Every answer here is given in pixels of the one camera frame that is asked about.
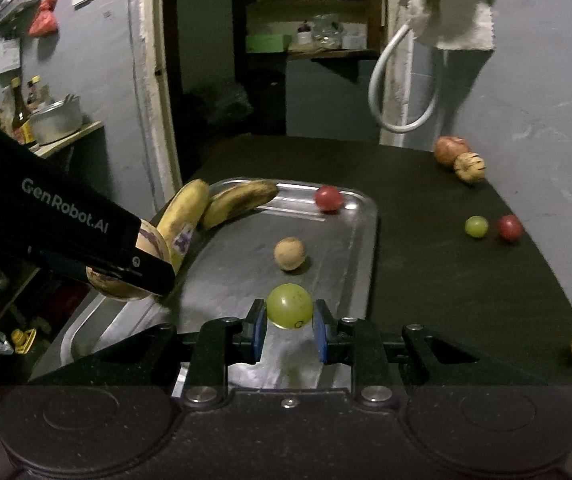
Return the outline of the dark spotted banana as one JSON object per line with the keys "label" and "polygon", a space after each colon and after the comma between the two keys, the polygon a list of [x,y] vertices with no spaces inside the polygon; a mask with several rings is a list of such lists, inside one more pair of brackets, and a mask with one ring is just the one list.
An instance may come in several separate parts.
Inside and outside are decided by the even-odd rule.
{"label": "dark spotted banana", "polygon": [[201,217],[201,227],[204,231],[211,230],[269,203],[277,194],[278,186],[268,180],[236,184],[211,197]]}

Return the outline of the green box on shelf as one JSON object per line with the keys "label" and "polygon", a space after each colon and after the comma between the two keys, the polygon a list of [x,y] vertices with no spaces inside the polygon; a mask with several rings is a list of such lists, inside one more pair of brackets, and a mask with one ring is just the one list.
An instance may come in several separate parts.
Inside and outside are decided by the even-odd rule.
{"label": "green box on shelf", "polygon": [[280,53],[288,50],[292,36],[285,34],[252,34],[246,37],[248,53]]}

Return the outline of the red cherry tomato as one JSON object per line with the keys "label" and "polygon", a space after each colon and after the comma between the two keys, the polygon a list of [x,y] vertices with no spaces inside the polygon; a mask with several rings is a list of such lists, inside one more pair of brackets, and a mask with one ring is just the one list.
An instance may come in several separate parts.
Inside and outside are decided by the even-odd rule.
{"label": "red cherry tomato", "polygon": [[335,212],[344,206],[344,196],[333,185],[322,185],[314,193],[315,205],[322,212]]}
{"label": "red cherry tomato", "polygon": [[505,243],[516,244],[524,234],[521,222],[514,214],[506,214],[498,220],[498,237]]}

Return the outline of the yellow banana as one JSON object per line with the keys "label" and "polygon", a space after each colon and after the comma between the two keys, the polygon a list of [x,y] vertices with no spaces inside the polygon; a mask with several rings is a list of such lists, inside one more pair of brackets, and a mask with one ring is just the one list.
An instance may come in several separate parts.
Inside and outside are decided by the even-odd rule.
{"label": "yellow banana", "polygon": [[178,273],[190,241],[209,203],[209,185],[195,179],[175,194],[161,217],[157,230],[166,241],[174,273]]}

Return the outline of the white hanging cloth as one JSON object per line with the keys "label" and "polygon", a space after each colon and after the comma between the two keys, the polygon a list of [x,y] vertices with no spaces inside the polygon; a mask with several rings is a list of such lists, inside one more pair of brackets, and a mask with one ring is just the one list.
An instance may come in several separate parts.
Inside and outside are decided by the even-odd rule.
{"label": "white hanging cloth", "polygon": [[415,38],[443,51],[495,48],[490,0],[398,0]]}

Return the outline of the striped pepino melon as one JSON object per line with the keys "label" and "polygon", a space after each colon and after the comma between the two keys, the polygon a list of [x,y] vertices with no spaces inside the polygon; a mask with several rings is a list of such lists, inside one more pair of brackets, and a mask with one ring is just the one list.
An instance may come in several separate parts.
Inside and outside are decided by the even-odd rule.
{"label": "striped pepino melon", "polygon": [[486,163],[478,153],[459,154],[453,168],[456,176],[466,183],[477,183],[486,178]]}
{"label": "striped pepino melon", "polygon": [[102,263],[98,269],[87,266],[85,274],[98,292],[119,301],[163,295],[174,282],[168,244],[146,220],[131,250],[119,252],[116,263]]}

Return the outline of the metal cooking pot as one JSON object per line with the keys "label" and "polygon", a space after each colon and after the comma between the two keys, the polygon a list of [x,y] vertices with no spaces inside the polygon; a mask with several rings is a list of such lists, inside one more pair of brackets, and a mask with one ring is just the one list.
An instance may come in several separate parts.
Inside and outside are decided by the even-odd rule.
{"label": "metal cooking pot", "polygon": [[45,145],[62,140],[83,126],[80,98],[68,94],[62,100],[36,110],[29,122],[37,144]]}

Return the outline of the silver metal tray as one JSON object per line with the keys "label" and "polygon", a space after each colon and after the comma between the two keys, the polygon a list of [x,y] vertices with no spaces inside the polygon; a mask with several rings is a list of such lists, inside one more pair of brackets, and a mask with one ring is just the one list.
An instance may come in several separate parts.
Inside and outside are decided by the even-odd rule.
{"label": "silver metal tray", "polygon": [[[242,318],[256,299],[294,283],[322,299],[337,318],[365,318],[371,289],[377,206],[343,190],[344,206],[323,214],[313,183],[278,182],[274,200],[245,217],[196,234],[170,296],[121,302],[90,292],[34,369],[39,377],[162,323],[196,332],[213,318]],[[299,238],[307,259],[295,271],[275,262],[275,245]]]}

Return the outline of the dark sauce bottle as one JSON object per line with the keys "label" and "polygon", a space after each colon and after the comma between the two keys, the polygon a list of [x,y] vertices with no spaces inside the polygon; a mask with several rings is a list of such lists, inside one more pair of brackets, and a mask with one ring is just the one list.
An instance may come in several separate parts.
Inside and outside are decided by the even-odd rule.
{"label": "dark sauce bottle", "polygon": [[30,112],[26,102],[24,102],[24,96],[21,92],[21,81],[18,77],[12,79],[10,88],[12,89],[14,99],[14,116],[12,119],[14,138],[19,144],[31,148],[33,145],[36,145],[36,138],[32,132]]}

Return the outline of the red plastic bag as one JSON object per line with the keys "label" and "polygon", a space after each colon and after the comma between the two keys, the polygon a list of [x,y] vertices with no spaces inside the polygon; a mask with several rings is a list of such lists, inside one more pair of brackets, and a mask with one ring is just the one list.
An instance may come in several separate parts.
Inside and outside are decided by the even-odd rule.
{"label": "red plastic bag", "polygon": [[55,8],[58,0],[42,0],[36,16],[34,17],[28,34],[32,38],[43,38],[58,32],[58,21],[55,16]]}

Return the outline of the green grape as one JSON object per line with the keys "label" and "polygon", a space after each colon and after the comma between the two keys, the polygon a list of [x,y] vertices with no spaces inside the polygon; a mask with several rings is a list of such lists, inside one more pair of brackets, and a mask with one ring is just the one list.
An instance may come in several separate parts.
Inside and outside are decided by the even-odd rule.
{"label": "green grape", "polygon": [[489,221],[483,216],[471,216],[465,221],[464,230],[472,238],[483,238],[489,231]]}
{"label": "green grape", "polygon": [[283,330],[298,330],[313,316],[313,300],[301,286],[286,283],[275,287],[266,297],[269,320]]}

